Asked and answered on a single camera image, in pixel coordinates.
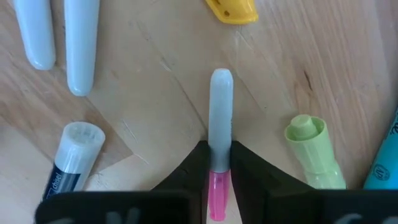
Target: white cap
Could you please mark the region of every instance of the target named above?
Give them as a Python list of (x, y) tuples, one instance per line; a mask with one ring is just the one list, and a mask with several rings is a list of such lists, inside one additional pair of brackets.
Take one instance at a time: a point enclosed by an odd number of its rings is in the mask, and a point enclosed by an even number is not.
[(50, 0), (14, 0), (14, 7), (30, 64), (50, 70), (55, 63)]
[(81, 174), (75, 190), (83, 184), (105, 142), (101, 128), (87, 122), (74, 122), (63, 129), (55, 165), (63, 172)]

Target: marker cap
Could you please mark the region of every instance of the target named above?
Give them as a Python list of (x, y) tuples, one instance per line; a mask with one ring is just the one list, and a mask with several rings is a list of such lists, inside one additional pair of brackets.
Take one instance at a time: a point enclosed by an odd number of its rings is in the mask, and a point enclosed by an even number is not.
[(26, 57), (38, 70), (55, 63), (55, 44), (50, 0), (14, 0)]
[(81, 174), (75, 190), (81, 190), (105, 142), (105, 133), (94, 124), (73, 122), (63, 129), (55, 165), (63, 172)]
[(326, 122), (301, 114), (285, 129), (285, 138), (304, 168), (308, 184), (322, 189), (344, 189)]

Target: label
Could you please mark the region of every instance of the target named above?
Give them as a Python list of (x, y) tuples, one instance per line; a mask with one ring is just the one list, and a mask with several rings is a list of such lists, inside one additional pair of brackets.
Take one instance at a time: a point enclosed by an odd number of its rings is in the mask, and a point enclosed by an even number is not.
[(55, 164), (43, 194), (43, 200), (59, 193), (71, 192), (75, 189), (80, 174), (69, 174), (61, 171)]
[(376, 164), (373, 169), (373, 175), (378, 180), (388, 180), (390, 179), (390, 172), (382, 165)]

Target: wooden table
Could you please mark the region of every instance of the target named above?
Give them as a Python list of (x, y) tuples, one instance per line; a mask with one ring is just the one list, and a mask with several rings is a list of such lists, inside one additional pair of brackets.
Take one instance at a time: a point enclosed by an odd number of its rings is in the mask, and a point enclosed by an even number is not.
[[(1, 223), (30, 222), (71, 121), (106, 133), (87, 190), (151, 189), (206, 139), (215, 68), (234, 75), (234, 138), (301, 180), (283, 135), (292, 117), (328, 122), (356, 188), (397, 106), (397, 1), (257, 0), (259, 21), (246, 26), (222, 24), (204, 0), (102, 1), (87, 98), (67, 88), (63, 2), (52, 1), (49, 72), (27, 62), (10, 2), (0, 3)], [(240, 223), (234, 200), (225, 223)]]

